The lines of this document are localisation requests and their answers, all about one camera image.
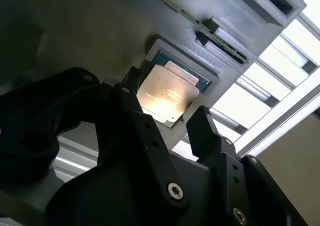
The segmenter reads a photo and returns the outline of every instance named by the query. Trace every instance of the screw hole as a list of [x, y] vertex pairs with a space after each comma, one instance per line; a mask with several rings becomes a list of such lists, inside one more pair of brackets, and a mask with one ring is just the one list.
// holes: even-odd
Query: screw hole
[[172, 192], [173, 192], [175, 195], [179, 195], [180, 190], [179, 190], [177, 187], [172, 187]]
[[253, 162], [255, 165], [258, 165], [258, 161], [257, 161], [254, 157], [251, 157], [250, 159], [252, 160], [252, 162]]
[[236, 212], [236, 214], [237, 214], [237, 216], [239, 217], [239, 219], [240, 219], [241, 221], [244, 220], [244, 216], [243, 216], [240, 212]]
[[232, 142], [229, 139], [225, 139], [225, 141], [227, 142], [228, 145], [232, 146]]
[[129, 90], [128, 88], [126, 88], [126, 87], [122, 87], [122, 90], [125, 91], [125, 92], [127, 92], [127, 93], [130, 92], [130, 90]]
[[160, 144], [157, 141], [152, 141], [152, 145], [154, 147], [160, 147]]
[[92, 77], [89, 76], [89, 75], [84, 75], [83, 77], [88, 81], [92, 81], [93, 80]]
[[146, 128], [150, 129], [151, 128], [151, 125], [148, 124], [147, 122], [144, 124]]
[[240, 181], [237, 177], [233, 177], [234, 181], [237, 183], [237, 184], [240, 184]]

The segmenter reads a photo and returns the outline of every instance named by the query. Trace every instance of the black bracket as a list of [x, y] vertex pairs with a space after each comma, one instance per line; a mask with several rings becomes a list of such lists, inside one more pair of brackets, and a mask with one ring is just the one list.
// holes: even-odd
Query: black bracket
[[241, 159], [241, 163], [244, 168], [251, 213], [257, 225], [307, 225], [256, 157], [246, 155]]
[[137, 94], [140, 87], [140, 78], [141, 70], [131, 67], [122, 82], [126, 88], [133, 90]]
[[64, 103], [99, 85], [92, 73], [73, 68], [0, 97], [0, 179], [28, 183], [42, 178], [55, 159], [55, 126]]
[[[113, 153], [108, 150], [100, 163], [109, 163], [119, 155], [127, 157], [133, 194], [143, 225], [152, 224], [150, 220], [155, 218], [163, 223], [177, 221], [187, 210], [189, 197], [156, 123], [150, 115], [143, 114], [135, 91], [124, 84], [116, 84], [108, 100], [109, 112], [116, 115], [113, 119], [109, 116], [112, 128], [108, 129], [112, 133], [121, 132], [125, 137], [110, 142], [109, 133], [105, 133], [106, 119], [97, 122], [99, 149], [106, 152], [105, 146], [114, 145]], [[180, 198], [179, 195], [178, 199], [170, 195], [171, 183], [178, 185], [173, 191], [176, 190]]]
[[255, 225], [240, 157], [233, 143], [219, 135], [209, 109], [200, 106], [186, 128], [192, 152], [199, 158], [197, 162], [207, 166], [215, 175], [209, 209], [211, 224]]

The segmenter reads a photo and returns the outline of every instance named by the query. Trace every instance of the black mechanical arm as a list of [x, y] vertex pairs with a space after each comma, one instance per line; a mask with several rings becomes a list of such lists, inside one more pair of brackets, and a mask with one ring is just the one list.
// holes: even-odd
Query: black mechanical arm
[[[253, 156], [240, 158], [201, 106], [187, 123], [197, 162], [167, 149], [136, 92], [140, 72], [100, 84], [73, 68], [0, 96], [1, 184], [48, 175], [57, 137], [95, 124], [97, 167], [60, 187], [43, 211], [2, 186], [0, 211], [25, 225], [307, 225]], [[7, 207], [16, 207], [6, 214]]]

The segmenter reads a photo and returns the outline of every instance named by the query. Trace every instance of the bolt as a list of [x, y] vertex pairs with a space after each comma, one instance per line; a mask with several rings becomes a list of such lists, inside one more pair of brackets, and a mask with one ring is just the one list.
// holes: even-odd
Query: bolt
[[258, 161], [257, 161], [254, 157], [251, 157], [250, 159], [252, 160], [252, 162], [253, 162], [255, 165], [258, 165], [258, 164], [259, 164]]
[[241, 225], [246, 225], [247, 224], [247, 218], [244, 215], [243, 212], [241, 212], [239, 209], [234, 208], [233, 209], [233, 215], [236, 218], [236, 220], [241, 224]]
[[170, 197], [176, 200], [181, 200], [184, 197], [184, 192], [182, 191], [182, 188], [174, 182], [169, 183], [168, 193]]
[[93, 80], [92, 77], [89, 76], [89, 75], [84, 75], [83, 77], [88, 81], [92, 81]]
[[130, 90], [128, 88], [122, 87], [122, 90], [124, 90], [125, 92], [129, 93]]
[[225, 139], [225, 141], [227, 142], [227, 144], [229, 144], [230, 146], [232, 145], [232, 142], [229, 139]]

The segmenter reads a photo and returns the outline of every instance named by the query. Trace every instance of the wall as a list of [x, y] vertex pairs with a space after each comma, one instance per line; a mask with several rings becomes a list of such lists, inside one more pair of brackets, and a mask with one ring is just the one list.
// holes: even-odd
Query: wall
[[320, 121], [310, 115], [258, 158], [308, 225], [320, 225]]

